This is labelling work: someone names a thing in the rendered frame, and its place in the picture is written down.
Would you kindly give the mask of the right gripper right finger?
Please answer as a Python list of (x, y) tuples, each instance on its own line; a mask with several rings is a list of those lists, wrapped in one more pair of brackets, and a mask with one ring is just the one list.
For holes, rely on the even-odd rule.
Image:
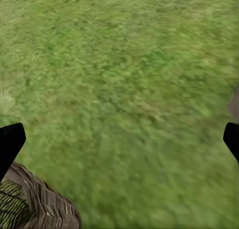
[(239, 123), (227, 123), (223, 140), (239, 163)]

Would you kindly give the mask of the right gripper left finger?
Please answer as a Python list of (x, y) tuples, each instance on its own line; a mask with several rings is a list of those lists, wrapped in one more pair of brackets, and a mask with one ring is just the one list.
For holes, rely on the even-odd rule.
[(0, 182), (26, 142), (22, 123), (0, 128)]

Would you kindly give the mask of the wicker basket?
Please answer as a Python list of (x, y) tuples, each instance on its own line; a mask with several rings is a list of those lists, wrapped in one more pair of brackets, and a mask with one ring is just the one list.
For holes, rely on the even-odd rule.
[[(12, 162), (0, 183), (0, 229), (81, 229), (76, 205), (27, 170)], [(3, 180), (2, 179), (2, 180)]]

